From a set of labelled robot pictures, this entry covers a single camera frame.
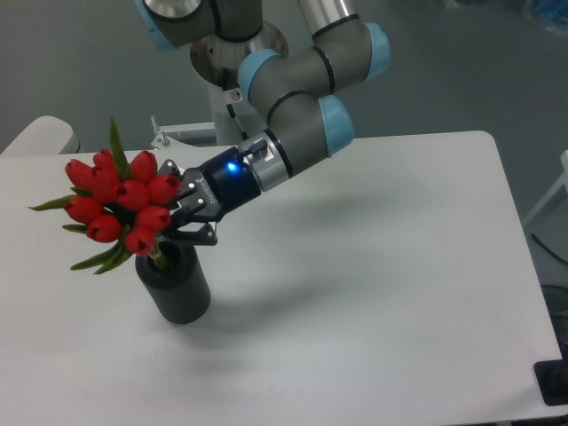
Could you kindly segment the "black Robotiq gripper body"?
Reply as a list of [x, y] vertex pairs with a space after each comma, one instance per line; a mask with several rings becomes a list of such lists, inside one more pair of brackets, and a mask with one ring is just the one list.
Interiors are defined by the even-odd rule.
[[178, 189], [178, 209], [170, 227], [218, 222], [223, 216], [254, 200], [261, 189], [243, 154], [232, 147], [201, 166], [185, 170]]

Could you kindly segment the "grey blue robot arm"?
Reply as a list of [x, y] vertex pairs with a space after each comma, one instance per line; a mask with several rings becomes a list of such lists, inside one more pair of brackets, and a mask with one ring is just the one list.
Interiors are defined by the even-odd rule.
[[137, 9], [161, 49], [186, 45], [205, 56], [201, 77], [238, 91], [259, 127], [183, 173], [169, 240], [214, 244], [212, 226], [225, 214], [348, 146], [353, 123], [336, 92], [390, 63], [387, 36], [349, 1], [302, 1], [312, 47], [293, 55], [273, 44], [259, 1], [139, 1]]

